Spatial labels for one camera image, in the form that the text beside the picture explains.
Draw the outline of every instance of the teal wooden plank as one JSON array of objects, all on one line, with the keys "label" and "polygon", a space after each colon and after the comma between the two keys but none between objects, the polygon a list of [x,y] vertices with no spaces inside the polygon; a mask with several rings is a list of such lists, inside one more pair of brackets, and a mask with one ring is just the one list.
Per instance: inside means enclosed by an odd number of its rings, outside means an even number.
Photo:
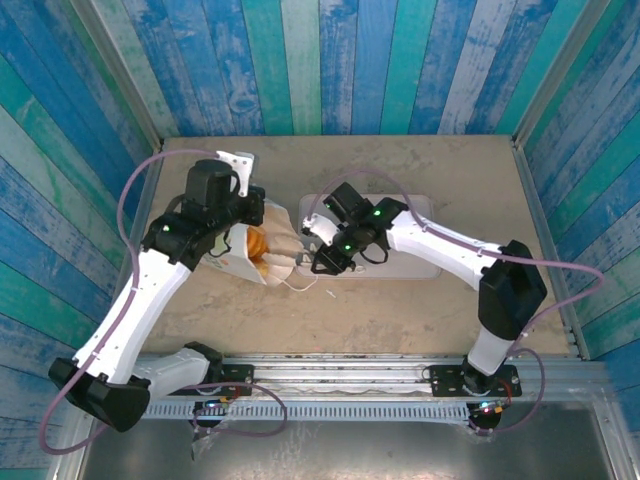
[{"label": "teal wooden plank", "polygon": [[46,480],[48,472],[47,468],[5,468],[0,470],[0,480]]},{"label": "teal wooden plank", "polygon": [[101,322],[111,305],[106,293],[73,265],[0,210],[0,261]]},{"label": "teal wooden plank", "polygon": [[640,155],[638,132],[640,132],[640,113],[636,114],[618,134],[549,217],[549,230],[555,241],[562,237],[578,217]]},{"label": "teal wooden plank", "polygon": [[75,350],[0,313],[0,365],[48,378],[53,361],[71,358]]},{"label": "teal wooden plank", "polygon": [[238,135],[263,135],[260,98],[241,0],[203,0]]},{"label": "teal wooden plank", "polygon": [[624,301],[582,328],[591,358],[640,338],[640,295]]},{"label": "teal wooden plank", "polygon": [[0,108],[0,125],[0,155],[119,267],[124,248],[111,227],[4,108]]},{"label": "teal wooden plank", "polygon": [[291,97],[280,0],[242,0],[264,131],[292,135]]},{"label": "teal wooden plank", "polygon": [[[0,418],[0,468],[47,468],[51,456],[42,451],[38,444],[36,422],[26,422],[10,418]],[[57,445],[61,428],[47,429],[47,443]]]},{"label": "teal wooden plank", "polygon": [[[582,107],[585,98],[589,96],[620,49],[636,30],[638,22],[640,22],[638,5],[638,0],[628,0],[622,7],[588,63],[562,100],[531,154],[537,152],[539,158],[542,159],[553,156],[553,148]],[[532,173],[538,166],[535,162],[531,162]]]},{"label": "teal wooden plank", "polygon": [[357,0],[320,0],[322,133],[351,132]]},{"label": "teal wooden plank", "polygon": [[[637,105],[640,102],[640,70],[638,70],[638,67],[640,67],[640,29],[625,42],[593,91],[583,99],[576,116],[567,125],[553,147],[553,162],[539,157],[541,153],[538,150],[533,152],[531,162],[536,168],[531,170],[531,174],[541,197],[545,196],[547,189],[555,182],[555,174],[567,164],[585,138],[590,134],[596,133],[594,126],[609,106],[620,108],[625,101],[622,97],[625,96],[630,104],[627,106],[626,111],[621,110],[620,116],[624,117],[624,119],[620,123],[616,124],[612,120],[609,121],[612,135],[615,135],[616,130],[620,131],[624,124],[636,113]],[[614,102],[619,92],[622,95],[617,99],[617,102]]]},{"label": "teal wooden plank", "polygon": [[120,90],[120,86],[118,85],[118,83],[116,82],[116,79],[111,74],[109,67],[107,67],[107,64],[102,58],[102,55],[98,51],[98,48],[96,47],[95,43],[93,43],[93,39],[91,38],[91,35],[89,35],[89,32],[87,32],[87,29],[82,23],[82,20],[80,20],[78,13],[76,12],[73,5],[71,5],[71,0],[60,0],[60,4],[64,9],[64,13],[67,19],[73,26],[73,29],[76,32],[76,35],[80,39],[82,46],[86,50],[87,55],[91,59],[91,63],[93,63],[95,68],[98,70],[100,76],[102,77],[102,80],[104,81],[105,85],[111,92],[111,95],[113,95],[113,98],[115,99],[122,113],[129,119],[129,123],[134,129],[134,132],[136,134],[136,137],[138,138],[138,141],[141,144],[146,145],[148,148],[151,148],[150,142],[153,140],[148,139],[144,134],[144,132],[142,131],[142,128],[140,128],[138,119],[136,118],[133,111],[131,110],[131,107],[129,106],[129,102],[127,101],[126,98],[124,98],[124,95],[122,94],[122,90]]},{"label": "teal wooden plank", "polygon": [[207,126],[207,134],[235,135],[227,92],[202,4],[184,0],[164,0],[164,4]]},{"label": "teal wooden plank", "polygon": [[556,2],[518,0],[465,133],[493,133]]},{"label": "teal wooden plank", "polygon": [[[620,217],[609,229],[575,259],[605,272],[640,246],[640,202]],[[593,281],[593,275],[565,272],[569,293],[576,294]]]},{"label": "teal wooden plank", "polygon": [[606,282],[600,290],[575,304],[582,325],[640,293],[640,248],[607,270],[605,277]]},{"label": "teal wooden plank", "polygon": [[485,2],[481,8],[475,9],[442,112],[438,134],[466,132],[515,4],[515,0]]},{"label": "teal wooden plank", "polygon": [[591,55],[598,47],[601,40],[604,38],[605,34],[609,30],[609,27],[620,12],[620,9],[624,6],[625,2],[626,0],[611,0],[609,2],[609,5],[607,5],[605,11],[600,16],[598,23],[593,28],[593,31],[589,35],[589,38],[587,38],[586,42],[582,46],[582,49],[576,56],[576,59],[569,67],[569,70],[562,79],[562,82],[558,86],[558,89],[553,94],[553,97],[544,109],[540,120],[538,120],[538,123],[536,123],[536,126],[531,132],[531,135],[527,139],[527,144],[525,145],[525,153],[527,154],[528,158],[531,152],[533,152],[533,150],[535,149],[536,144],[538,143],[538,140],[542,135],[542,132],[544,132],[544,130],[547,128],[547,125],[549,125],[549,122],[558,111],[558,108],[562,104],[562,101],[573,86],[574,82],[584,71],[584,68],[587,65],[587,62],[589,62]]},{"label": "teal wooden plank", "polygon": [[[58,389],[51,380],[0,366],[0,418],[39,423]],[[50,425],[63,425],[68,403],[61,402]]]},{"label": "teal wooden plank", "polygon": [[295,135],[322,133],[318,7],[318,0],[281,1]]},{"label": "teal wooden plank", "polygon": [[118,269],[2,157],[0,209],[103,291],[114,291]]},{"label": "teal wooden plank", "polygon": [[437,0],[398,0],[384,94],[382,135],[406,135]]},{"label": "teal wooden plank", "polygon": [[[49,116],[45,108],[33,96],[31,90],[15,73],[4,57],[0,56],[0,105],[29,134],[33,142],[69,179],[74,187],[100,213],[102,218],[117,232],[116,195],[110,192],[102,180],[85,162],[64,132]],[[119,182],[109,182],[113,189]],[[125,215],[129,228],[131,221]]]},{"label": "teal wooden plank", "polygon": [[161,138],[177,137],[178,128],[171,110],[122,1],[97,0],[93,4],[127,66],[158,135]]},{"label": "teal wooden plank", "polygon": [[74,348],[82,347],[97,327],[89,317],[4,263],[0,263],[0,287],[0,312]]},{"label": "teal wooden plank", "polygon": [[571,32],[586,0],[559,0],[529,58],[527,68],[505,109],[495,133],[511,135],[531,103],[540,83]]},{"label": "teal wooden plank", "polygon": [[133,125],[124,112],[120,110],[98,69],[82,46],[80,38],[76,35],[73,26],[67,19],[60,0],[37,0],[32,1],[32,4],[44,25],[49,29],[53,39],[60,45],[60,49],[90,90],[91,95],[122,141],[122,145],[129,152],[133,162],[135,164],[141,163],[142,160],[151,155],[151,147],[146,141],[141,142],[136,136]]},{"label": "teal wooden plank", "polygon": [[378,135],[397,0],[360,2],[353,79],[352,135]]}]

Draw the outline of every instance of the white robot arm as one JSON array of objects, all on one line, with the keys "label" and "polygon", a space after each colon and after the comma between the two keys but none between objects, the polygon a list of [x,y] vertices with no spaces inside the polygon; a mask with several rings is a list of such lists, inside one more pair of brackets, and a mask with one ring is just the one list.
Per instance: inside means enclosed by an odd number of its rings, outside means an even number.
[{"label": "white robot arm", "polygon": [[[352,268],[352,257],[372,243],[422,258],[456,275],[479,292],[480,334],[465,359],[468,388],[483,393],[504,363],[509,349],[544,300],[547,291],[537,269],[496,260],[482,252],[531,258],[526,246],[512,241],[506,247],[466,237],[421,217],[418,225],[406,204],[385,198],[373,206],[348,183],[324,201],[341,221],[314,214],[303,220],[305,233],[323,240],[312,271],[339,275]],[[453,238],[478,253],[448,241]]]},{"label": "white robot arm", "polygon": [[[221,379],[222,356],[195,342],[174,355],[137,362],[169,299],[200,258],[214,247],[216,237],[236,223],[262,223],[264,190],[249,185],[253,155],[217,153],[217,159],[200,160],[189,170],[185,194],[176,197],[151,223],[138,256],[136,295],[100,353],[95,353],[97,345],[122,310],[132,277],[98,330],[73,359],[58,358],[49,370],[51,380],[62,388],[79,366],[95,356],[67,398],[118,431],[135,425],[150,401],[189,385]],[[178,204],[180,212],[174,212]]]}]

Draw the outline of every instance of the metal frame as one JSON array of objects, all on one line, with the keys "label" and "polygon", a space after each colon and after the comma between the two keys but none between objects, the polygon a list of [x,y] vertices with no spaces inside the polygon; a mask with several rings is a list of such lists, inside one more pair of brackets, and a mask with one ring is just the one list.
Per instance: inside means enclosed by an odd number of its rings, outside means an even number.
[{"label": "metal frame", "polygon": [[[516,146],[514,142],[512,142],[511,149],[513,151],[513,158],[515,160],[516,167],[518,168],[518,173],[520,174],[520,181],[522,182],[524,196],[526,197],[527,204],[529,205],[529,212],[531,213],[533,225],[538,234],[538,239],[540,240],[542,255],[547,260],[558,261],[558,253],[556,252],[553,237],[549,231],[549,225],[547,224],[547,219],[544,216],[540,198],[538,197],[535,184],[533,183],[533,177],[531,176],[531,171],[529,170],[529,164],[524,150],[522,147]],[[551,287],[553,288],[553,293],[558,302],[570,297],[562,270],[559,268],[550,268],[549,278],[551,279]],[[580,355],[584,359],[590,359],[589,349],[584,340],[582,328],[573,305],[562,307],[560,309],[560,317],[565,325],[567,341],[572,347],[572,353]]]},{"label": "metal frame", "polygon": [[551,67],[516,127],[513,139],[518,147],[522,147],[527,143],[538,120],[540,120],[544,110],[549,105],[609,2],[610,0],[590,0],[582,10],[567,40],[553,60]]},{"label": "metal frame", "polygon": [[158,135],[149,110],[142,100],[142,96],[133,81],[133,77],[124,59],[121,57],[109,32],[105,28],[105,23],[96,10],[93,0],[71,0],[71,5],[91,36],[98,52],[100,52],[100,56],[104,59],[107,67],[111,71],[116,84],[120,87],[145,137],[149,140],[153,148],[160,147],[160,135]]},{"label": "metal frame", "polygon": [[[225,364],[255,365],[256,382],[273,389],[286,403],[313,405],[314,408],[350,405],[353,407],[352,412],[355,412],[359,407],[375,411],[377,407],[383,406],[396,411],[406,411],[407,408],[417,408],[418,402],[423,402],[427,409],[459,406],[468,399],[452,398],[449,402],[443,403],[442,399],[431,397],[429,384],[421,378],[421,372],[429,365],[457,364],[461,360],[458,356],[422,355],[243,355],[226,358]],[[543,356],[543,361],[547,374],[545,402],[579,402],[589,405],[599,425],[616,478],[637,478],[637,454],[633,450],[632,440],[612,393],[604,363],[550,355]],[[531,402],[539,389],[540,372],[537,362],[530,358],[515,358],[511,363],[518,367],[523,387],[523,396],[516,401]],[[172,401],[184,404],[195,399],[203,401],[206,398],[172,397]],[[267,397],[256,398],[262,407],[275,405],[273,401],[267,401]],[[184,415],[175,418],[184,420],[183,417]],[[64,441],[86,438],[91,429],[91,420],[80,410],[72,409],[65,422]],[[356,420],[371,421],[371,418]],[[458,423],[455,418],[452,420],[452,423]],[[417,417],[416,421],[438,419]],[[48,478],[79,478],[84,453],[82,450],[74,455],[56,459]]]}]

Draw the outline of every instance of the blue wooden plank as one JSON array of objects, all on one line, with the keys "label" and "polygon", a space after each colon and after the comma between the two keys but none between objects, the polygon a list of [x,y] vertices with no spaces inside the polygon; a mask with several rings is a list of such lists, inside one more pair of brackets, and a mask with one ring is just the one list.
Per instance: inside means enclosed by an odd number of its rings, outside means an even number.
[{"label": "blue wooden plank", "polygon": [[585,65],[582,74],[558,107],[556,115],[551,119],[533,152],[529,155],[532,174],[538,168],[545,168],[547,163],[551,161],[554,146],[582,107],[585,98],[598,84],[613,59],[634,32],[640,22],[640,8],[638,7],[638,0],[629,0],[622,7],[615,21],[609,27],[606,36]]},{"label": "blue wooden plank", "polygon": [[191,77],[207,134],[235,135],[227,93],[202,4],[183,0],[165,0],[164,3]]},{"label": "blue wooden plank", "polygon": [[[38,429],[35,422],[0,418],[0,468],[47,468],[51,456],[38,444]],[[47,429],[47,443],[57,445],[61,428]]]},{"label": "blue wooden plank", "polygon": [[0,470],[0,480],[46,480],[48,473],[48,468],[5,468]]},{"label": "blue wooden plank", "polygon": [[[575,261],[601,272],[609,270],[640,246],[640,202],[600,235]],[[593,281],[593,275],[570,270],[565,273],[571,294],[580,292]]]},{"label": "blue wooden plank", "polygon": [[406,135],[437,0],[399,0],[380,133]]},{"label": "blue wooden plank", "polygon": [[106,293],[73,265],[0,210],[0,261],[101,322],[111,305]]},{"label": "blue wooden plank", "polygon": [[569,67],[569,70],[562,79],[556,92],[545,107],[540,120],[538,120],[538,123],[536,123],[535,128],[527,139],[527,143],[524,146],[524,151],[527,157],[531,156],[531,152],[535,149],[538,140],[540,140],[540,136],[547,128],[547,125],[549,125],[551,119],[558,112],[560,104],[563,102],[567,93],[569,93],[569,90],[584,70],[585,65],[589,62],[593,52],[595,52],[596,48],[600,45],[602,39],[607,34],[609,27],[618,16],[620,9],[625,5],[625,3],[626,0],[611,0],[605,11],[600,16],[598,23],[589,34],[589,38],[587,38],[580,50],[580,53],[578,53],[576,59]]},{"label": "blue wooden plank", "polygon": [[264,124],[241,0],[203,0],[238,135],[263,135]]},{"label": "blue wooden plank", "polygon": [[70,346],[1,313],[0,343],[0,365],[45,379],[56,358],[71,358],[75,353]]},{"label": "blue wooden plank", "polygon": [[351,132],[358,0],[320,0],[322,133]]},{"label": "blue wooden plank", "polygon": [[361,2],[353,83],[353,135],[377,135],[391,55],[397,0]]},{"label": "blue wooden plank", "polygon": [[0,157],[0,209],[107,293],[118,269],[77,228]]},{"label": "blue wooden plank", "polygon": [[465,133],[493,133],[557,0],[518,0]]},{"label": "blue wooden plank", "polygon": [[293,135],[280,0],[242,0],[267,135]]},{"label": "blue wooden plank", "polygon": [[558,255],[575,259],[596,238],[640,201],[640,156],[589,207],[557,243]]},{"label": "blue wooden plank", "polygon": [[[639,111],[640,68],[620,90],[564,166],[552,175],[552,179],[547,182],[546,190],[538,191],[547,218],[552,216],[562,200]],[[561,154],[554,157],[554,160],[561,162]]]},{"label": "blue wooden plank", "polygon": [[[627,81],[632,78],[639,66],[640,29],[629,37],[593,91],[587,98],[583,99],[582,106],[578,109],[576,116],[553,147],[553,162],[543,162],[538,156],[539,154],[534,152],[531,161],[534,165],[539,165],[540,168],[536,168],[532,175],[541,195],[544,196],[544,192],[554,182],[557,171],[575,153],[580,143],[592,131],[598,119],[623,89]],[[639,80],[640,73],[633,81],[638,82]],[[636,86],[632,86],[630,90],[636,90],[636,88]]]},{"label": "blue wooden plank", "polygon": [[[85,161],[98,174],[114,196],[119,195],[128,174],[122,173],[110,157],[107,148],[100,144],[98,136],[89,129],[79,112],[73,107],[56,79],[52,77],[36,52],[18,30],[15,22],[6,15],[0,5],[0,54],[22,77],[34,97],[45,107],[73,143]],[[125,211],[130,218],[135,216],[142,192],[142,181],[132,189]]]},{"label": "blue wooden plank", "polygon": [[180,134],[187,137],[210,135],[162,0],[123,0],[122,3],[147,53]]},{"label": "blue wooden plank", "polygon": [[512,135],[542,80],[565,44],[588,0],[559,0],[525,68],[495,133]]},{"label": "blue wooden plank", "polygon": [[[60,169],[114,232],[117,231],[116,195],[109,192],[2,55],[0,84],[0,104],[22,127],[23,136],[24,133],[29,135],[33,143]],[[125,225],[131,225],[128,217],[125,218]]]},{"label": "blue wooden plank", "polygon": [[[0,366],[0,417],[40,422],[58,389],[51,380]],[[62,425],[66,402],[51,417],[51,425]]]},{"label": "blue wooden plank", "polygon": [[640,379],[640,339],[606,353],[599,360],[606,362],[615,390],[638,385]]},{"label": "blue wooden plank", "polygon": [[151,155],[152,149],[147,142],[143,143],[137,137],[129,118],[124,115],[98,69],[89,58],[82,41],[67,18],[62,3],[59,0],[37,0],[32,3],[56,43],[89,88],[131,159],[139,164]]},{"label": "blue wooden plank", "polygon": [[629,431],[640,431],[640,385],[618,392],[618,401],[627,419]]},{"label": "blue wooden plank", "polygon": [[439,0],[422,65],[409,133],[438,133],[475,0]]},{"label": "blue wooden plank", "polygon": [[515,3],[500,0],[476,8],[451,81],[439,134],[465,133]]},{"label": "blue wooden plank", "polygon": [[[12,63],[11,60],[15,60],[12,66],[20,73],[23,73],[17,68],[16,64],[20,64],[23,70],[31,70],[30,63],[32,61],[42,62],[49,70],[50,75],[56,80],[68,100],[74,106],[75,110],[80,114],[80,117],[84,120],[89,129],[94,133],[95,138],[107,151],[112,158],[112,165],[126,180],[128,175],[131,174],[135,168],[135,163],[129,156],[124,145],[120,141],[120,138],[116,134],[113,127],[107,121],[104,113],[96,103],[95,99],[91,95],[91,92],[87,88],[85,82],[80,78],[76,70],[69,63],[64,53],[60,50],[60,46],[57,44],[53,36],[49,33],[44,23],[40,20],[37,12],[33,9],[33,5],[23,0],[6,0],[2,2],[2,8],[6,9],[6,12],[13,17],[13,21],[8,22],[9,30],[15,32],[17,26],[24,39],[18,42],[12,42],[7,48],[10,55],[5,55],[5,58]],[[31,50],[31,47],[37,52],[37,58],[33,58],[33,53],[29,52],[28,57],[22,57],[24,53],[24,41],[27,41],[30,46],[27,50]],[[16,43],[20,43],[19,48],[14,50]],[[44,96],[49,95],[49,92],[42,92]],[[38,95],[41,103],[44,103],[43,99]],[[134,189],[134,193],[139,189],[142,191],[142,179]]]}]

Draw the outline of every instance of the purple cable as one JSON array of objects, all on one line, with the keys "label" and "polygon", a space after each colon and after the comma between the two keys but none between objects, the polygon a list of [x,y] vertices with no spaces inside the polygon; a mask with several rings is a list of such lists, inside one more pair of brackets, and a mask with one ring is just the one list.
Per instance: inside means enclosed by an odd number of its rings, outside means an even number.
[{"label": "purple cable", "polygon": [[522,427],[525,423],[531,420],[533,416],[536,414],[536,412],[538,411],[538,409],[540,408],[540,405],[542,404],[542,397],[544,397],[544,391],[547,386],[547,378],[544,372],[544,364],[542,363],[542,358],[540,358],[540,355],[538,355],[534,350],[527,347],[519,348],[518,350],[513,352],[514,355],[518,355],[520,353],[528,353],[532,355],[538,362],[538,365],[540,366],[540,391],[538,392],[538,397],[536,398],[536,401],[533,404],[533,407],[531,408],[531,410],[529,410],[529,413],[527,413],[524,417],[522,417],[516,423],[504,428],[492,428],[490,430],[480,428],[475,423],[473,423],[471,419],[469,419],[469,425],[471,426],[471,428],[473,428],[476,431],[476,433],[483,433],[488,435],[493,432],[500,432],[500,433],[510,432],[512,430],[515,430],[516,428]]},{"label": "purple cable", "polygon": [[[269,395],[271,398],[273,398],[276,402],[278,402],[278,405],[280,405],[280,408],[282,409],[282,413],[283,413],[283,418],[282,421],[280,422],[280,424],[274,428],[273,430],[269,430],[267,432],[247,432],[246,430],[235,430],[233,428],[210,428],[209,430],[214,433],[214,432],[218,432],[218,433],[226,433],[226,434],[230,434],[230,435],[240,435],[243,437],[252,437],[252,438],[265,438],[265,437],[272,437],[273,435],[277,435],[280,432],[284,431],[285,428],[287,428],[287,419],[288,417],[288,412],[287,412],[287,406],[284,404],[284,402],[280,399],[280,397],[278,397],[275,393],[273,393],[271,390],[264,388],[261,385],[255,385],[253,383],[245,383],[245,382],[217,382],[217,383],[205,383],[203,385],[191,385],[190,387],[184,387],[184,389],[186,390],[196,390],[196,389],[200,389],[200,388],[220,388],[220,387],[248,387],[248,388],[255,388],[257,390],[260,390],[262,393],[266,393],[267,395]],[[195,428],[198,428],[196,422],[198,421],[198,417],[200,415],[202,415],[203,413],[205,413],[207,410],[210,410],[210,408],[203,408],[201,410],[198,410],[194,416],[193,416],[193,420],[192,420],[192,424]]]},{"label": "purple cable", "polygon": [[[138,251],[136,246],[131,242],[131,240],[127,236],[127,232],[124,228],[124,218],[123,218],[124,217],[124,201],[127,198],[127,195],[129,194],[131,185],[133,185],[133,182],[138,177],[138,175],[140,175],[140,173],[153,162],[161,160],[165,157],[170,157],[174,155],[186,155],[186,154],[206,155],[210,158],[218,158],[218,154],[215,152],[209,152],[207,150],[199,150],[199,149],[190,149],[190,148],[173,150],[170,152],[157,153],[156,155],[152,155],[151,157],[144,160],[140,165],[138,165],[138,167],[133,171],[133,173],[127,180],[127,183],[125,184],[124,188],[122,189],[122,193],[120,194],[120,199],[118,200],[118,207],[116,211],[116,221],[118,224],[118,232],[120,233],[120,238],[122,238],[123,242],[126,244],[127,249],[129,250],[129,255],[131,256],[131,266],[133,270],[131,289],[129,290],[129,295],[125,300],[124,305],[120,310],[120,313],[118,313],[118,316],[116,317],[111,327],[109,327],[104,337],[100,339],[100,341],[96,345],[95,350],[92,352],[92,355],[78,369],[76,374],[73,377],[71,377],[71,380],[69,380],[69,382],[67,382],[67,384],[64,387],[62,387],[62,389],[60,389],[58,394],[55,396],[55,398],[47,408],[44,414],[44,417],[42,418],[42,422],[40,423],[40,429],[38,431],[38,442],[40,444],[40,448],[50,455],[66,455],[68,453],[75,452],[76,450],[84,448],[108,428],[108,425],[106,424],[101,425],[98,429],[96,429],[95,432],[93,432],[93,434],[91,434],[90,437],[86,438],[85,440],[81,441],[76,445],[72,445],[71,447],[53,448],[49,446],[49,444],[47,444],[47,425],[49,424],[49,421],[51,419],[51,416],[53,415],[54,410],[60,404],[60,402],[65,398],[67,393],[71,391],[74,385],[78,383],[78,380],[87,371],[87,369],[91,366],[94,359],[100,353],[100,350],[102,350],[102,348],[105,346],[105,344],[107,343],[111,335],[113,335],[113,332],[115,332],[116,329],[118,328],[118,325],[120,325],[120,322],[122,322],[122,319],[127,314],[127,311],[129,311],[129,308],[133,303],[133,299],[136,296],[136,290],[138,288],[138,283],[140,280],[140,263],[138,261]],[[263,387],[260,387],[258,389],[263,391],[266,390]]]}]

